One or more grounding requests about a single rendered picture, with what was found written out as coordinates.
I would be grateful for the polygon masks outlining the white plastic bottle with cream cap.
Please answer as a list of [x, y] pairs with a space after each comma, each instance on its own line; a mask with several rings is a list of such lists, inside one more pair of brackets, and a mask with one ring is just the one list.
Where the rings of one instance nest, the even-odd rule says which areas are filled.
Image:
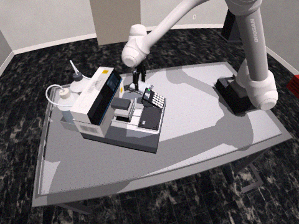
[[[70, 93], [68, 88], [64, 88], [64, 92], [62, 90], [60, 90], [59, 95], [61, 97], [61, 99], [57, 103], [59, 105], [74, 105], [74, 103], [76, 102], [76, 100], [79, 97], [79, 95], [76, 93]], [[75, 124], [73, 121], [74, 117], [70, 113], [70, 109], [72, 107], [70, 107], [70, 106], [57, 106], [57, 107], [60, 110], [60, 112], [62, 113], [66, 122]]]

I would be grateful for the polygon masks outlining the white plastic bottle with black cap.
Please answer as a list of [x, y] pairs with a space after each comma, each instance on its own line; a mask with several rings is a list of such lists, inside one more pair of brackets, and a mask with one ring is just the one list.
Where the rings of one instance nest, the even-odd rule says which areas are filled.
[[74, 81], [71, 83], [70, 89], [72, 93], [80, 95], [90, 80], [83, 78], [81, 72], [77, 73], [78, 75], [76, 75], [76, 73], [73, 74]]

